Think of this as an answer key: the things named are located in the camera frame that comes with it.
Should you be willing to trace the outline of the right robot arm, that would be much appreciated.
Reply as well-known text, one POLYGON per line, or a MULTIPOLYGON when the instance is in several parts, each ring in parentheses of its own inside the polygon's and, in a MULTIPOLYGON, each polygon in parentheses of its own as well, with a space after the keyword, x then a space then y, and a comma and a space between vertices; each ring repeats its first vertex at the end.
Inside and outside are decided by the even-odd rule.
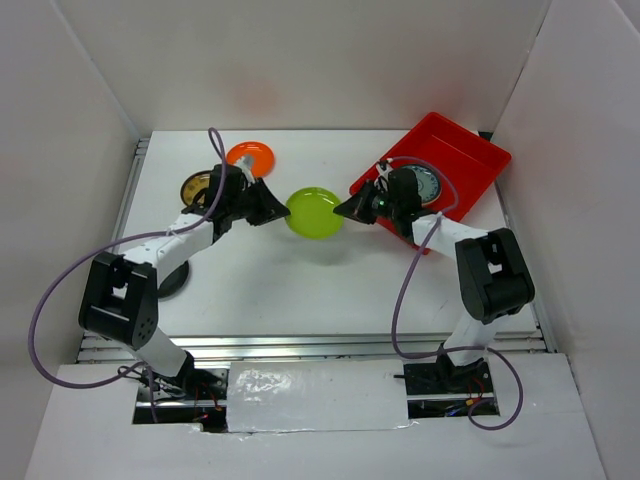
POLYGON ((512 230, 483 230, 447 217, 459 202, 453 182, 453 200, 441 210, 425 206, 418 180, 408 167, 388 168, 367 180, 334 213, 361 224, 389 221, 405 242, 418 248, 401 284, 391 320, 391 342, 405 360, 433 358, 438 385, 450 392, 460 390, 485 360, 502 320, 518 314, 531 303, 535 287, 512 230), (409 353, 398 342, 398 324, 409 282, 425 250, 455 261, 460 298, 464 307, 453 332, 433 352, 409 353))

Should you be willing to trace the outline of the yellow patterned dark plate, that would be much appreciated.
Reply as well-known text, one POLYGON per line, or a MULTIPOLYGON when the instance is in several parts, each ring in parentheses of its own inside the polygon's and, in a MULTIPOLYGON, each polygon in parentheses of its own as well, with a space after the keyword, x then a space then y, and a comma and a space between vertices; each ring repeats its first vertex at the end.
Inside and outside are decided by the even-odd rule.
POLYGON ((180 188, 180 198, 185 206, 203 205, 209 188, 211 171, 204 170, 190 175, 180 188))

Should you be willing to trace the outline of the blue patterned plate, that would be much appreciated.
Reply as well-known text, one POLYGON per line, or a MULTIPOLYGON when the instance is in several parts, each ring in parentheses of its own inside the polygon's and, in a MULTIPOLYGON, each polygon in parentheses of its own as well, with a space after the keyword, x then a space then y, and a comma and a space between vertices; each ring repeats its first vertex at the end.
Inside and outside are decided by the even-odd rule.
POLYGON ((402 169, 414 173, 423 206, 430 205, 439 199, 442 193, 442 184, 432 168, 414 163, 403 165, 402 169))

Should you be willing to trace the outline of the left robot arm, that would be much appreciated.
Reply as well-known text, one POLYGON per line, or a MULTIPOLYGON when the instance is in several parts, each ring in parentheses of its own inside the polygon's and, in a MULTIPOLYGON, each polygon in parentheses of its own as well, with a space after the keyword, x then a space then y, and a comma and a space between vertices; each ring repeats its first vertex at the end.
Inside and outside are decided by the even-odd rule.
POLYGON ((213 246, 234 222, 257 227, 288 216, 289 209, 248 167, 221 163, 168 229, 125 251, 96 255, 79 311, 85 330, 126 347, 161 378, 163 389, 184 399, 215 383, 193 356, 159 326, 159 288, 189 259, 213 246))

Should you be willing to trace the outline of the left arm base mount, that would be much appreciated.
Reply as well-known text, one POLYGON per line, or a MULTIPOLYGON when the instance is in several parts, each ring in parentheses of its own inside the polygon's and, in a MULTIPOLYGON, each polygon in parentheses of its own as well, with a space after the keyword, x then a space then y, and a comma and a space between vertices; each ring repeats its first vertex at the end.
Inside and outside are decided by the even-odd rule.
POLYGON ((212 409, 222 412, 226 407, 229 370, 208 369, 193 384, 185 388, 170 384, 159 377, 150 385, 146 371, 136 371, 132 379, 138 383, 137 404, 142 407, 193 407, 196 412, 212 409))

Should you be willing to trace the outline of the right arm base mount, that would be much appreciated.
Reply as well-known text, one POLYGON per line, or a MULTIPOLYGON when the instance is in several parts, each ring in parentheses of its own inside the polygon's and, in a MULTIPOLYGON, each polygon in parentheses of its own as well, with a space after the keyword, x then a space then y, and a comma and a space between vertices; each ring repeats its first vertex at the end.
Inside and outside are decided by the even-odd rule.
POLYGON ((438 357, 434 363, 407 363, 393 378, 404 382, 409 396, 493 392, 489 366, 482 359, 462 367, 448 357, 438 357))

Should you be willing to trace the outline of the green plate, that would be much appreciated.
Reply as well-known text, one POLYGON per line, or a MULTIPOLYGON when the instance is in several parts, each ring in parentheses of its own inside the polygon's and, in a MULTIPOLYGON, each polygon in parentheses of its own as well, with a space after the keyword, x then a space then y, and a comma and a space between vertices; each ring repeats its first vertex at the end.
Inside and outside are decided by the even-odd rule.
POLYGON ((286 201, 290 214, 285 218, 289 229, 310 240, 324 240, 340 231, 344 219, 334 213, 341 200, 321 187, 305 187, 286 201))

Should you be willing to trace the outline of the black plate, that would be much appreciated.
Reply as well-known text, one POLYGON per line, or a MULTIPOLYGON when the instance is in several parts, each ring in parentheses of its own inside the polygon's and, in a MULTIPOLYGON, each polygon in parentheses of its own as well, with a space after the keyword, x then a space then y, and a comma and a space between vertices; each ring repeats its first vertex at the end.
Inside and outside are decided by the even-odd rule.
POLYGON ((169 274, 158 286, 158 298, 163 300, 179 293, 186 285, 190 276, 190 264, 182 263, 169 274))

